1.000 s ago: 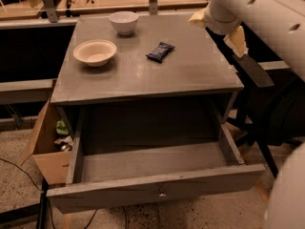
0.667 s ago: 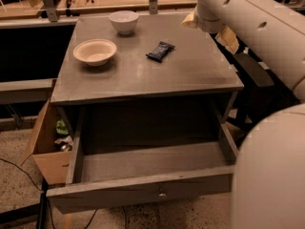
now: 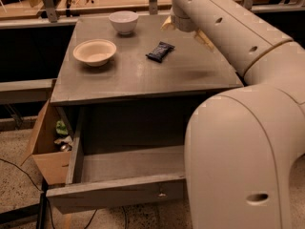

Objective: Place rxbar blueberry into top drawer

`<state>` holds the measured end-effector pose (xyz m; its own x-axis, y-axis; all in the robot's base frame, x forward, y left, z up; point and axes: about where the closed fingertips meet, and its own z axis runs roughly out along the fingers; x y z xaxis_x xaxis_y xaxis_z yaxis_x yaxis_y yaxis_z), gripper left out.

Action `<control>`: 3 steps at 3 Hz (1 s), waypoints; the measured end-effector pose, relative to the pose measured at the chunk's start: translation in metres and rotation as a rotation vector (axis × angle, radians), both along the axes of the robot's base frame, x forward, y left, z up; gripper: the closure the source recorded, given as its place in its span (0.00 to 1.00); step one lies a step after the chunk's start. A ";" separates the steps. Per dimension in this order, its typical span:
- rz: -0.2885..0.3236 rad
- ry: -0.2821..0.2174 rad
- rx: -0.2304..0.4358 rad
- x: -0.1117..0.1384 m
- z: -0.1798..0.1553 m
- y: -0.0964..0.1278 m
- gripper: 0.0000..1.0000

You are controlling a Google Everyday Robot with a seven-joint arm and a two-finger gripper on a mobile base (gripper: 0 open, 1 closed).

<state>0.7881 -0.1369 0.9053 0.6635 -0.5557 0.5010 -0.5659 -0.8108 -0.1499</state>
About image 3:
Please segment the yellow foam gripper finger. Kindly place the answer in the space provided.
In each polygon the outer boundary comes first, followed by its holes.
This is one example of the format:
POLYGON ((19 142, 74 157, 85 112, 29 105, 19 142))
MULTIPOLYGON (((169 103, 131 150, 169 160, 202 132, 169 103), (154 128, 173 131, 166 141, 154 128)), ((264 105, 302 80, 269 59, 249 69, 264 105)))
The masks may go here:
POLYGON ((214 49, 214 43, 209 39, 209 37, 202 31, 197 30, 194 34, 194 39, 200 44, 206 46, 209 50, 214 49))
POLYGON ((175 25, 172 22, 172 18, 169 16, 161 26, 162 31, 173 31, 175 29, 175 25))

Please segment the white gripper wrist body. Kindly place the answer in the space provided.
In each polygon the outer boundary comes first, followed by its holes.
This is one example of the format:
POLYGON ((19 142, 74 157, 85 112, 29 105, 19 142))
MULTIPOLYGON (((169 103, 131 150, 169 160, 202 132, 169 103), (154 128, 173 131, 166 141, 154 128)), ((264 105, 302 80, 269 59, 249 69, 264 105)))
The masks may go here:
POLYGON ((180 9, 176 4, 173 4, 171 7, 171 21, 180 31, 192 32, 197 30, 196 24, 189 17, 189 15, 180 9))

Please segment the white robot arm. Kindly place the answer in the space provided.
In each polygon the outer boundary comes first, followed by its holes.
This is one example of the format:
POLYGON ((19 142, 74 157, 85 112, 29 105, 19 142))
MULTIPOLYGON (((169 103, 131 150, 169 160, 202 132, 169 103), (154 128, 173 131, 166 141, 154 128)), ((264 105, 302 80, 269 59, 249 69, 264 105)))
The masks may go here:
POLYGON ((289 181, 305 154, 304 50, 233 0, 172 0, 246 85, 205 100, 185 137, 193 229, 292 229, 289 181))

